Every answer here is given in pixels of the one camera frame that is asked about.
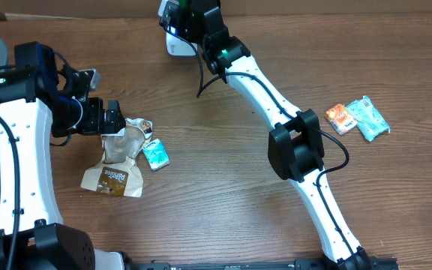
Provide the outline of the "brown bread bag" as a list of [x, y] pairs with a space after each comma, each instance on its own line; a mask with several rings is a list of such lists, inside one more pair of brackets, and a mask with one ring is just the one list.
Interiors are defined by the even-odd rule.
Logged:
[[142, 195], [143, 177], [137, 156], [151, 140], [153, 124], [144, 118], [126, 118], [125, 124], [118, 133], [100, 137], [103, 156], [85, 171], [81, 188], [117, 197]]

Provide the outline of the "small teal tissue pack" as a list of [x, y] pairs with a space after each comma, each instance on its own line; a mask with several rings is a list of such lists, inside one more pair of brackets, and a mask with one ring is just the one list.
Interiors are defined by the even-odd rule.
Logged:
[[170, 158], [160, 139], [152, 140], [142, 148], [142, 151], [152, 171], [170, 164]]

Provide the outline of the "orange tissue pack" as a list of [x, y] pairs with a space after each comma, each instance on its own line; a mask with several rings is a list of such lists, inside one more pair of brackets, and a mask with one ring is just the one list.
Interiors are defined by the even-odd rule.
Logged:
[[350, 115], [347, 108], [338, 103], [325, 112], [325, 119], [333, 126], [339, 135], [351, 131], [358, 124], [357, 120]]

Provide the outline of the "large teal tissue pack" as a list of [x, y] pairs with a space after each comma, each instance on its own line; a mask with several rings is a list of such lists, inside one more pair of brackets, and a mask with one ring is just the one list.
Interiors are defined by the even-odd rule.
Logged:
[[372, 142], [380, 134], [391, 132], [390, 126], [368, 96], [354, 100], [346, 108], [357, 121], [358, 129], [368, 142]]

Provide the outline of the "green lid jar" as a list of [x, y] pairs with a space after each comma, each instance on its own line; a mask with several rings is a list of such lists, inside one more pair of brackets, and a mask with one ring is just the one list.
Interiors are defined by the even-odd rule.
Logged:
[[181, 8], [186, 9], [188, 7], [188, 0], [178, 0]]

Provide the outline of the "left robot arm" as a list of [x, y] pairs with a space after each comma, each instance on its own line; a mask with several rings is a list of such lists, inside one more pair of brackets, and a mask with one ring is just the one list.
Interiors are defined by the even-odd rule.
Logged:
[[14, 60], [0, 67], [0, 269], [129, 269], [122, 252], [64, 225], [50, 159], [52, 138], [123, 129], [118, 101], [91, 97], [96, 70], [37, 41], [16, 45]]

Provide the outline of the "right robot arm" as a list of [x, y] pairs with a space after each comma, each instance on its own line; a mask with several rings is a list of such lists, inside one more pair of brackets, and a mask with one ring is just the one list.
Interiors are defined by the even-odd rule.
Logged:
[[230, 34], [219, 1], [162, 1], [164, 31], [187, 45], [200, 66], [242, 95], [268, 128], [268, 160], [299, 193], [318, 232], [325, 269], [372, 269], [332, 195], [316, 113], [291, 104], [265, 77], [245, 44]]

